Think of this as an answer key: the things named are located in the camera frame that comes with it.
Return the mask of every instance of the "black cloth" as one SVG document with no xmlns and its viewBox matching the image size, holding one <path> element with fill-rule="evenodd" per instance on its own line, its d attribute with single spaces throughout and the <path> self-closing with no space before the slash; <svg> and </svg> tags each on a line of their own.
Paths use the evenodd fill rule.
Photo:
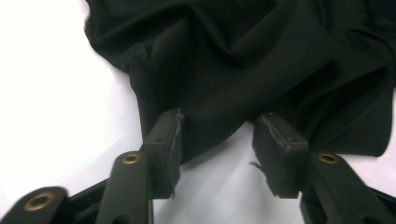
<svg viewBox="0 0 396 224">
<path fill-rule="evenodd" d="M 394 59 L 362 0 L 88 0 L 92 47 L 128 73 L 147 136 L 186 116 L 183 160 L 276 112 L 312 150 L 379 156 Z"/>
</svg>

